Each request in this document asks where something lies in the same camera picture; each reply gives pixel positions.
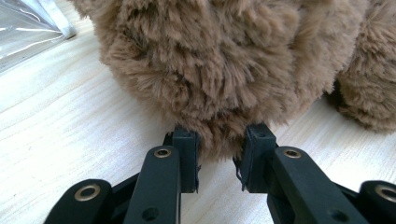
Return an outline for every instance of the brown teddy bear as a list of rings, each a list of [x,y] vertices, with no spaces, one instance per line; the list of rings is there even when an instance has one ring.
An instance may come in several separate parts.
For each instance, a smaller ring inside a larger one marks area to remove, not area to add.
[[[341,111],[396,130],[394,0],[71,0],[101,61],[148,111],[238,156],[249,124],[286,123],[337,78]]]

